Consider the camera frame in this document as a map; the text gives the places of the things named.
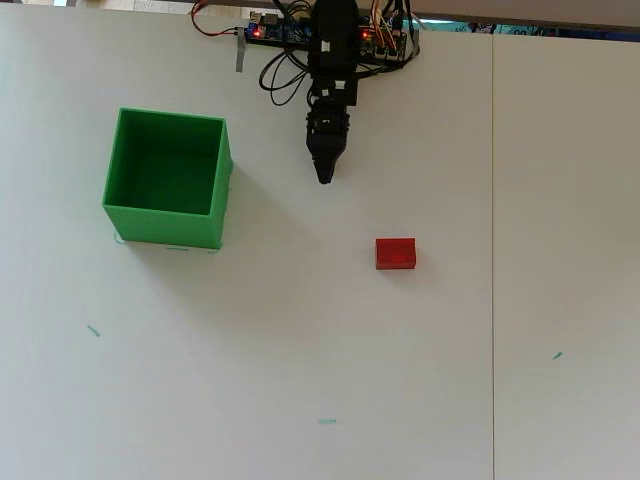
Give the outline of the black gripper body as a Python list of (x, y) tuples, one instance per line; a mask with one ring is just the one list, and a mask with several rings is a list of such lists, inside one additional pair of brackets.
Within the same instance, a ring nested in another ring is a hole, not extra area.
[(316, 101), (307, 114), (308, 144), (345, 144), (349, 131), (349, 114), (344, 104)]

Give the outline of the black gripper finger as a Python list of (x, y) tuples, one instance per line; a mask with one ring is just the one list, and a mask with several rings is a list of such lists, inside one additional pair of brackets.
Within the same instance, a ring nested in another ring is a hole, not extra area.
[(335, 145), (332, 145), (329, 148), (329, 153), (327, 154), (327, 161), (326, 161), (326, 166), (327, 166), (326, 183), (327, 184), (329, 184), (332, 181), (337, 162), (341, 157), (341, 155), (344, 153), (345, 149), (346, 149), (345, 142), (336, 143)]
[(312, 158), (317, 179), (320, 184), (326, 185), (328, 183), (328, 153), (326, 143), (324, 141), (308, 141), (306, 145)]

